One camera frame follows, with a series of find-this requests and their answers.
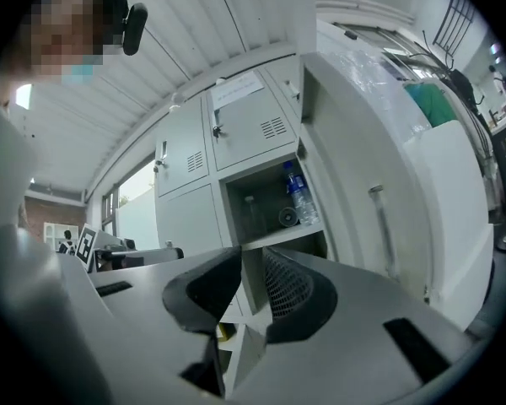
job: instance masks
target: shelf compartment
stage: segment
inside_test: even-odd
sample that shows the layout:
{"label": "shelf compartment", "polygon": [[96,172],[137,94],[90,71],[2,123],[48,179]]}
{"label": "shelf compartment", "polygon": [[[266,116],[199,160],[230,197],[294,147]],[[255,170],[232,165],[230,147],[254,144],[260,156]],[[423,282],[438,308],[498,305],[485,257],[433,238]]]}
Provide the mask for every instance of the shelf compartment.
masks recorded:
{"label": "shelf compartment", "polygon": [[269,235],[248,241],[242,245],[242,251],[252,251],[265,246],[274,246],[290,240],[297,240],[307,235],[319,233],[324,229],[322,223],[306,225],[298,224],[291,228],[283,228]]}

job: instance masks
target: brick wall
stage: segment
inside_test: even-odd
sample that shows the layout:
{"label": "brick wall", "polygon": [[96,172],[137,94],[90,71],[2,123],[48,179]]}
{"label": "brick wall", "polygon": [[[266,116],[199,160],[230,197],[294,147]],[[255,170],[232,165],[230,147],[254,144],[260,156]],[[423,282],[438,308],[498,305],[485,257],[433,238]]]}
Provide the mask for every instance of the brick wall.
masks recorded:
{"label": "brick wall", "polygon": [[86,222],[86,208],[57,204],[40,199],[24,197],[26,203],[26,217],[28,231],[39,241],[43,242],[43,224],[77,225],[80,234]]}

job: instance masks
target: plastic bottle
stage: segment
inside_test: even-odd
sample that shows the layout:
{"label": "plastic bottle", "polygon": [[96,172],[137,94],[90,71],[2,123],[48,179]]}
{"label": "plastic bottle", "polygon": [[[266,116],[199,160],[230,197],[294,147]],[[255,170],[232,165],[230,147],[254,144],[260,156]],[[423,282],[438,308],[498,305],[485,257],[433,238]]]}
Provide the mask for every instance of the plastic bottle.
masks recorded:
{"label": "plastic bottle", "polygon": [[313,202],[311,192],[305,183],[305,179],[300,174],[295,174],[292,162],[283,164],[287,174],[287,186],[290,196],[293,198],[294,209],[298,215],[301,224],[317,224],[320,222],[319,214]]}
{"label": "plastic bottle", "polygon": [[246,227],[251,237],[262,237],[267,234],[266,221],[262,216],[261,210],[256,205],[252,196],[245,197],[246,204]]}

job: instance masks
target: locker door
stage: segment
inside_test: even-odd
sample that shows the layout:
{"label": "locker door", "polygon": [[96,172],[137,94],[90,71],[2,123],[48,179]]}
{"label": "locker door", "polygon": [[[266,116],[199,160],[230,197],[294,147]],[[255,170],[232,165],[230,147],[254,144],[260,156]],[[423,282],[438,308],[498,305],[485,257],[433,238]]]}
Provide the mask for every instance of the locker door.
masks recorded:
{"label": "locker door", "polygon": [[208,175],[200,95],[161,121],[155,157],[160,197]]}
{"label": "locker door", "polygon": [[236,100],[213,113],[212,95],[207,93],[212,126],[221,134],[213,138],[213,152],[218,170],[242,160],[276,149],[295,140],[281,106],[258,71],[254,71],[264,89]]}
{"label": "locker door", "polygon": [[268,63],[266,70],[293,107],[296,116],[301,117],[299,59],[296,56],[282,58]]}
{"label": "locker door", "polygon": [[156,220],[159,245],[165,247],[165,242],[171,241],[185,257],[223,247],[210,185],[169,201],[158,201]]}

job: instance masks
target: locker handle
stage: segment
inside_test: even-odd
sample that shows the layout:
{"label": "locker handle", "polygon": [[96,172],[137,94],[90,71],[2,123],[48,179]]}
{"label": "locker handle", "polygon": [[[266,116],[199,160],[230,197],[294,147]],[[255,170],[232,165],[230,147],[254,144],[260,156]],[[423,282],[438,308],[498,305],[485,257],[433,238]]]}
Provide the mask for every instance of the locker handle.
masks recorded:
{"label": "locker handle", "polygon": [[290,91],[290,97],[292,99],[300,100],[300,91],[294,87],[294,84],[290,82],[290,80],[285,79],[283,81],[283,84],[287,87],[287,89]]}
{"label": "locker handle", "polygon": [[212,135],[215,138],[219,138],[219,134],[221,133],[221,127],[223,127],[223,125],[219,122],[219,110],[215,110],[212,113],[212,119],[213,119]]}
{"label": "locker handle", "polygon": [[383,202],[382,185],[378,185],[369,189],[369,196],[373,200],[375,210],[377,211],[377,219],[379,220],[380,233],[384,241],[386,255],[388,256],[386,265],[386,272],[388,276],[399,282],[399,268],[397,266],[396,243],[394,242],[390,227],[388,226],[388,219],[386,218],[386,211]]}
{"label": "locker handle", "polygon": [[155,161],[155,164],[157,166],[166,166],[167,165],[167,140],[163,141],[161,143],[161,157],[159,158],[159,160],[156,160]]}

